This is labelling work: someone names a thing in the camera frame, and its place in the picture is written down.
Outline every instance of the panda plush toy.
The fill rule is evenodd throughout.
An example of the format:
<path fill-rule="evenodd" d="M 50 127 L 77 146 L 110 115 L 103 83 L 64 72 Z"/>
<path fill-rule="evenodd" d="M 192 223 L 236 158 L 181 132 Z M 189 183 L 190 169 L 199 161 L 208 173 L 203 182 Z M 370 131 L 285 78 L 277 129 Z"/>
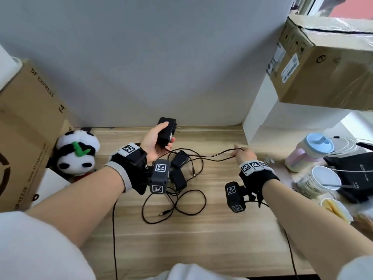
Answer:
<path fill-rule="evenodd" d="M 86 131 L 70 131 L 57 143 L 57 168 L 69 175 L 84 175 L 94 168 L 94 156 L 100 149 L 97 137 Z"/>

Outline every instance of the light blue bottle cap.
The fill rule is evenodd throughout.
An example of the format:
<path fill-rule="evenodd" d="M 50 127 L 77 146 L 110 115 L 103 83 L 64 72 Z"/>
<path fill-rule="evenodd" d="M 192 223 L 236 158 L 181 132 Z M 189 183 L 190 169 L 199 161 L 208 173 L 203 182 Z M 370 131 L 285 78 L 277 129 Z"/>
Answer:
<path fill-rule="evenodd" d="M 320 133 L 308 134 L 304 139 L 304 143 L 318 154 L 327 155 L 334 151 L 333 142 Z"/>

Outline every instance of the person's left hand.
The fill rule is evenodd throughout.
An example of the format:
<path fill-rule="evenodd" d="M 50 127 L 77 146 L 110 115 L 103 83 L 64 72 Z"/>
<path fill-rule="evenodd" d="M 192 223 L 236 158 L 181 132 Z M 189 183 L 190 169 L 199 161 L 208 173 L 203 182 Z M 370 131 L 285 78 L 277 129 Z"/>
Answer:
<path fill-rule="evenodd" d="M 158 133 L 168 126 L 168 122 L 156 125 L 140 140 L 141 148 L 148 154 L 146 160 L 148 163 L 157 160 L 160 156 L 167 154 L 172 150 L 172 144 L 175 142 L 175 138 L 171 138 L 171 142 L 167 144 L 165 148 L 156 144 L 158 139 Z"/>

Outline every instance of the forearm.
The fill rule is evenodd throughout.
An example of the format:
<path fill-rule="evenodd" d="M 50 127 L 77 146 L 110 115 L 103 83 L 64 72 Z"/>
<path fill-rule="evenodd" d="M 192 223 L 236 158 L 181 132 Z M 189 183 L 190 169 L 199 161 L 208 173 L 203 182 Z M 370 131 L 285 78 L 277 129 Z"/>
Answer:
<path fill-rule="evenodd" d="M 373 255 L 373 243 L 352 226 L 277 180 L 263 197 L 280 224 L 323 280 L 336 279 L 351 260 Z"/>
<path fill-rule="evenodd" d="M 124 191 L 111 167 L 94 172 L 46 198 L 26 213 L 44 221 L 81 246 Z"/>

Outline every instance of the wood grain surface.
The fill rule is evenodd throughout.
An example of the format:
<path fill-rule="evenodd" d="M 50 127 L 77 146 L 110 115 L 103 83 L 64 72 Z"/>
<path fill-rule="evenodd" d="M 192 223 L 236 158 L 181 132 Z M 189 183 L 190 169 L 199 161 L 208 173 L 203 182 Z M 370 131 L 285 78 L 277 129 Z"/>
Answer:
<path fill-rule="evenodd" d="M 149 128 L 94 128 L 101 143 L 96 155 L 97 168 L 110 154 L 129 142 L 138 142 Z M 242 126 L 182 127 L 175 133 L 175 147 L 190 148 L 201 155 L 212 155 L 246 144 Z M 292 149 L 279 146 L 251 146 L 259 158 L 271 154 L 283 159 Z M 196 172 L 201 163 L 194 162 Z M 191 163 L 183 167 L 185 178 L 191 177 Z M 116 259 L 119 279 L 143 279 L 170 270 L 176 263 L 197 263 L 217 273 L 233 277 L 255 277 L 294 274 L 289 247 L 281 227 L 268 207 L 247 203 L 243 213 L 233 213 L 226 204 L 224 186 L 230 181 L 241 183 L 234 159 L 205 161 L 203 172 L 188 182 L 187 190 L 200 189 L 207 206 L 197 216 L 179 212 L 166 221 L 148 225 L 141 218 L 142 205 L 149 190 L 140 196 L 132 190 L 123 194 L 115 209 Z M 204 199 L 198 192 L 188 193 L 179 201 L 186 212 L 198 211 Z M 164 195 L 153 195 L 145 216 L 156 221 L 170 209 Z M 314 273 L 309 263 L 293 247 L 299 274 Z M 97 279 L 115 279 L 113 258 L 112 212 L 105 217 L 82 248 Z"/>

